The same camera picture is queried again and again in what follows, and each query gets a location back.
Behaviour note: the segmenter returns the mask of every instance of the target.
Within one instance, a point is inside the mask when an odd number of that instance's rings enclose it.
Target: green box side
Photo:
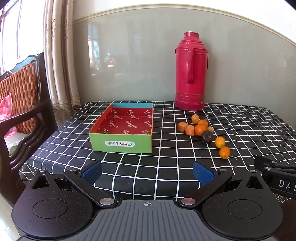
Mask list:
[[[126,153],[151,153],[152,137],[151,135],[120,135],[120,134],[100,134],[89,133],[91,145],[94,151],[106,152],[126,152]],[[134,142],[135,146],[107,146],[105,141],[115,142]]]

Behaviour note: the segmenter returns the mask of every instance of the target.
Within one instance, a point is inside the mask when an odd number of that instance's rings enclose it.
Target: small round fruit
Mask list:
[[[204,125],[204,124],[197,124],[196,126],[195,126],[195,133],[196,133],[196,135],[198,135],[198,136],[202,136],[202,134],[205,132],[207,130],[207,126],[206,125]]]
[[[223,137],[217,137],[215,140],[215,145],[218,148],[222,148],[225,146],[225,139]]]
[[[202,140],[204,141],[204,143],[210,143],[213,140],[213,137],[214,137],[214,135],[210,131],[205,131],[202,134]]]
[[[199,120],[199,122],[197,124],[204,124],[207,128],[209,126],[209,123],[206,120],[204,120],[204,119]]]
[[[207,130],[210,131],[210,132],[212,132],[212,133],[214,133],[214,129],[213,129],[213,127],[211,127],[211,126],[209,126],[209,127],[207,128]]]
[[[222,159],[227,159],[230,156],[230,149],[227,146],[223,146],[220,151],[219,155]]]
[[[192,117],[191,117],[191,121],[193,124],[197,124],[198,121],[200,120],[199,116],[194,114]]]
[[[184,133],[188,124],[186,122],[180,122],[178,124],[178,131]]]
[[[186,135],[194,136],[194,126],[188,125],[185,131]]]

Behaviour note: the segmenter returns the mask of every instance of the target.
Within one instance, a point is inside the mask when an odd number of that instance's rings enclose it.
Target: pink plastic bag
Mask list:
[[[0,121],[9,118],[12,115],[12,98],[11,94],[6,96],[0,103]],[[5,135],[5,137],[14,136],[17,133],[17,128],[12,127]]]

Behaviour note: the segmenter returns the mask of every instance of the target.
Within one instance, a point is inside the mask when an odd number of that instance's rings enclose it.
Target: orange fruit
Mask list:
[[[230,156],[230,149],[227,146],[221,147],[219,155],[222,159],[227,159]]]
[[[204,124],[197,124],[196,126],[195,126],[195,133],[196,133],[196,135],[198,135],[198,136],[202,136],[202,134],[204,133],[204,131],[206,131],[207,130],[207,126],[206,125],[204,125]]]
[[[180,122],[178,124],[178,131],[184,133],[188,124],[186,122]]]
[[[199,122],[197,124],[204,124],[207,128],[209,126],[209,123],[206,120],[199,120]]]
[[[192,117],[191,117],[191,121],[193,124],[197,124],[198,121],[200,120],[200,117],[196,114],[194,114]]]
[[[188,125],[186,127],[186,131],[185,131],[186,135],[188,136],[194,136],[194,126],[192,125]]]
[[[215,140],[215,145],[218,148],[222,148],[223,146],[225,146],[225,139],[223,137],[217,137]]]

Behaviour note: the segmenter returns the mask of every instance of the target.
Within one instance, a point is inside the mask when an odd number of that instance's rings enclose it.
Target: curtain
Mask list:
[[[46,76],[58,126],[80,107],[73,55],[73,0],[46,0],[43,39]]]

